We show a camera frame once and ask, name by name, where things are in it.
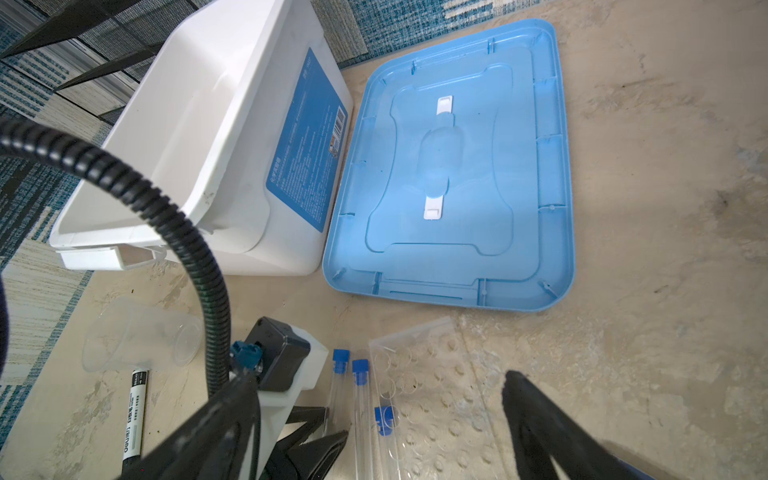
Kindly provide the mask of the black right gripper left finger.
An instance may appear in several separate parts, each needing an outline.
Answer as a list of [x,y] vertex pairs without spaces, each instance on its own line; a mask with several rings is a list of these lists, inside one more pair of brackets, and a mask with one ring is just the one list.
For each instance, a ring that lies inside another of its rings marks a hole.
[[256,479],[261,433],[258,380],[231,379],[122,479]]

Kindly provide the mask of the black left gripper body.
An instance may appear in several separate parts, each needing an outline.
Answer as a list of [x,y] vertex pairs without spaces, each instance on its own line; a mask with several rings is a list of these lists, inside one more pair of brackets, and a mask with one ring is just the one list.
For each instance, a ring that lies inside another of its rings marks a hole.
[[326,407],[295,406],[288,424],[299,424],[290,435],[279,440],[263,470],[264,479],[325,479],[347,444],[348,430],[309,437],[323,425]]

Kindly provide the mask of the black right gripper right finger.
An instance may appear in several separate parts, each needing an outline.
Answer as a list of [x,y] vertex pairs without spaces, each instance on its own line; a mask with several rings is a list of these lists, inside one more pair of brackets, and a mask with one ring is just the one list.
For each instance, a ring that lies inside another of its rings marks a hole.
[[556,466],[570,479],[637,477],[524,374],[505,374],[502,406],[521,479],[556,479]]

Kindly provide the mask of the blue capped test tube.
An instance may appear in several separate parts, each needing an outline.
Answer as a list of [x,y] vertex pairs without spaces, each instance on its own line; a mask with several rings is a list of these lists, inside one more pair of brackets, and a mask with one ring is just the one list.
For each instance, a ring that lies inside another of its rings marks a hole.
[[332,376],[322,436],[347,430],[350,423],[349,405],[350,351],[335,349],[332,355]]
[[370,365],[367,359],[355,359],[352,362],[354,379],[354,438],[355,468],[357,480],[374,478],[373,465],[373,408],[371,407]]
[[383,478],[399,479],[397,442],[394,434],[394,410],[391,405],[382,404],[374,409],[374,416],[377,424]]

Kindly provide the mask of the clear test tube rack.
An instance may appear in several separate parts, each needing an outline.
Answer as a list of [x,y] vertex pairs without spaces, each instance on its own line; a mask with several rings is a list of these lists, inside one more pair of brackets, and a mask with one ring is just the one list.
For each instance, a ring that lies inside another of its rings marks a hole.
[[369,344],[374,407],[391,405],[399,479],[506,479],[484,390],[455,323],[442,318]]

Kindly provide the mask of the white plastic storage bin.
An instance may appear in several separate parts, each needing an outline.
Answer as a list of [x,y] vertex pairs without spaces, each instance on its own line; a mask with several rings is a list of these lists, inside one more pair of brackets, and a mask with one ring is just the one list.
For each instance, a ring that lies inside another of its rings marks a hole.
[[308,1],[214,1],[163,44],[104,149],[158,186],[227,275],[320,265],[353,101]]

